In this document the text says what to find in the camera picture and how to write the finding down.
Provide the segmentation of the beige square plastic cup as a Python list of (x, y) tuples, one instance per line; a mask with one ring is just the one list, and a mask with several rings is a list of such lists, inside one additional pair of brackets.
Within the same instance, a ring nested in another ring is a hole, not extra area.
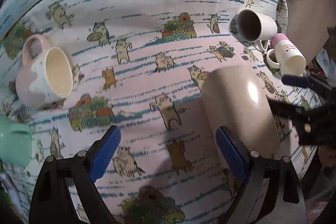
[(251, 67), (215, 69), (205, 79), (201, 95), (213, 134), (220, 126), (226, 126), (232, 139), (269, 159), (279, 150), (266, 94)]

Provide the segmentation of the white mug pink base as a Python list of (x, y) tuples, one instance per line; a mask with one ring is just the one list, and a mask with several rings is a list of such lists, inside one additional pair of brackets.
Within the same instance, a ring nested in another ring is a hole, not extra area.
[(266, 61), (273, 69), (279, 69), (282, 76), (300, 76), (306, 67), (306, 59), (299, 49), (282, 33), (275, 34), (270, 41), (271, 49)]

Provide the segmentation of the mint green plastic mug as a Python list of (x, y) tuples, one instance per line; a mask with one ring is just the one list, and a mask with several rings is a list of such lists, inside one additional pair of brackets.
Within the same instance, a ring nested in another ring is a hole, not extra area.
[(24, 124), (1, 115), (1, 160), (7, 164), (27, 167), (32, 155), (32, 131)]

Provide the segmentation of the white mug dark inside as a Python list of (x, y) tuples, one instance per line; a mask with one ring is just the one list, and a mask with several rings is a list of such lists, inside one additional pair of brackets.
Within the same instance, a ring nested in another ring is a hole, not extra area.
[(254, 43), (261, 52), (268, 50), (270, 40), (277, 34), (277, 24), (268, 15), (251, 9), (241, 10), (237, 14), (236, 28), (247, 43)]

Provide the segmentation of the pink and white mug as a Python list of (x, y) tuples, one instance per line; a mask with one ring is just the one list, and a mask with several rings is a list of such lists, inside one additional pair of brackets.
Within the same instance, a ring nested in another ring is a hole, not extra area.
[(68, 98), (73, 77), (66, 53), (51, 46), (45, 36), (30, 36), (22, 49), (15, 87), (22, 104), (33, 109)]

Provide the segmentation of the cat pattern bed sheet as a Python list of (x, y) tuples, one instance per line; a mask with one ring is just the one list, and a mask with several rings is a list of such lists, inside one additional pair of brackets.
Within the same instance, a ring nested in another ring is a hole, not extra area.
[[(236, 38), (242, 9), (286, 31), (285, 0), (42, 0), (1, 39), (1, 114), (29, 125), (29, 166), (4, 164), (28, 221), (34, 186), (49, 155), (71, 157), (112, 124), (121, 144), (96, 187), (122, 223), (216, 223), (233, 178), (217, 156), (200, 88), (215, 69), (249, 65), (265, 94), (309, 110), (308, 89), (285, 86), (254, 46)], [(44, 35), (67, 54), (71, 95), (40, 110), (15, 94), (22, 49)]]

